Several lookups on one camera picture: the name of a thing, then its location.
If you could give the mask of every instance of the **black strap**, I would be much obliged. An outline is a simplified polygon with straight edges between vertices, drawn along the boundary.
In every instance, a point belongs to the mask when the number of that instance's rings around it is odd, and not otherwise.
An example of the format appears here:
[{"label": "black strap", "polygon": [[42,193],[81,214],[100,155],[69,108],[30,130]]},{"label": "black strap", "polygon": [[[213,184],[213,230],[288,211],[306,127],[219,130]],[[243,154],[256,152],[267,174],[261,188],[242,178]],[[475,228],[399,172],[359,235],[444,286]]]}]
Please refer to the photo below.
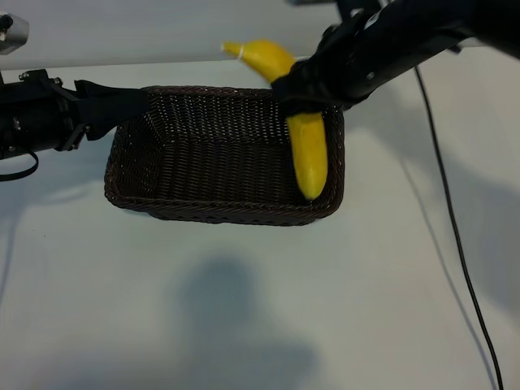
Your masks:
[{"label": "black strap", "polygon": [[26,169],[25,171],[10,173],[8,175],[0,175],[0,182],[23,179],[24,177],[32,175],[34,172],[36,172],[36,169],[38,169],[38,165],[40,165],[40,160],[38,160],[38,156],[36,156],[35,153],[31,150],[23,149],[23,151],[27,152],[32,158],[34,158],[34,165],[29,169]]}]

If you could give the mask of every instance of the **wicker basket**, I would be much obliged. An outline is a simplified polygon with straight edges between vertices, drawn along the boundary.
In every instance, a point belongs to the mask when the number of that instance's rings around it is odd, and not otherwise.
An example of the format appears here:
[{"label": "wicker basket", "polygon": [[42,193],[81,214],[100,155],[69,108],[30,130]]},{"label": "wicker basket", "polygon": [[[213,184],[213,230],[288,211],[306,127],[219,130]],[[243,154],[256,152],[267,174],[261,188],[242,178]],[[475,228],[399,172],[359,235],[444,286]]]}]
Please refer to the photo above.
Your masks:
[{"label": "wicker basket", "polygon": [[305,225],[343,198],[344,125],[327,129],[327,184],[309,203],[297,187],[288,129],[267,89],[150,87],[151,109],[117,129],[105,192],[115,206],[166,220]]}]

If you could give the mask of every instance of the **banana tip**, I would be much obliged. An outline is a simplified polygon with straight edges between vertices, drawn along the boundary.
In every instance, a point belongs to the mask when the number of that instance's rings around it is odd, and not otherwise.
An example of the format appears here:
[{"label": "banana tip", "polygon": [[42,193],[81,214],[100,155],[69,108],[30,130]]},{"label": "banana tip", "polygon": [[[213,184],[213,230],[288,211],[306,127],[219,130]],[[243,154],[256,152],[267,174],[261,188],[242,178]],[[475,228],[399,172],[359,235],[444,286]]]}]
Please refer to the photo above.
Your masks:
[{"label": "banana tip", "polygon": [[238,59],[241,59],[244,54],[244,45],[240,43],[223,42],[222,45],[220,45],[220,49],[225,53],[235,55]]}]

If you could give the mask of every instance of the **white table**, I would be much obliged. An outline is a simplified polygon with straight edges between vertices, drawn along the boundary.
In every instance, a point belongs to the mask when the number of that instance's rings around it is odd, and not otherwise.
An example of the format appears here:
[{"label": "white table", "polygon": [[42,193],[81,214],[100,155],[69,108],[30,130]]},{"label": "white table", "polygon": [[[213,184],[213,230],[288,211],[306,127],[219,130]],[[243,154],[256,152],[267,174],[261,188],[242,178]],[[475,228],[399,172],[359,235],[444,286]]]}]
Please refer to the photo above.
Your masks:
[{"label": "white table", "polygon": [[[470,273],[518,388],[520,64],[478,48],[423,70]],[[234,61],[50,74],[69,87],[264,86]],[[343,205],[307,227],[119,210],[103,194],[111,136],[0,184],[0,388],[492,388],[413,74],[345,119]]]}]

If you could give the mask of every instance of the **screw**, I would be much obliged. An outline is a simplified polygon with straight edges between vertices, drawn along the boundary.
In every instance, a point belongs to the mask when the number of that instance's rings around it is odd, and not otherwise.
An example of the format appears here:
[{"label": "screw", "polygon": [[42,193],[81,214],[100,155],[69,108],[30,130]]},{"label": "screw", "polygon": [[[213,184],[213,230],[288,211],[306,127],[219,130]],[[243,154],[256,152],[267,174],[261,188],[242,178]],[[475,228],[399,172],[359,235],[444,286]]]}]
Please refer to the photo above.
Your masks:
[{"label": "screw", "polygon": [[13,127],[17,132],[19,132],[22,129],[22,125],[20,124],[20,121],[18,118],[13,118]]},{"label": "screw", "polygon": [[8,30],[9,28],[11,28],[14,22],[15,21],[13,20],[13,18],[11,18],[10,15],[0,16],[0,30]]}]

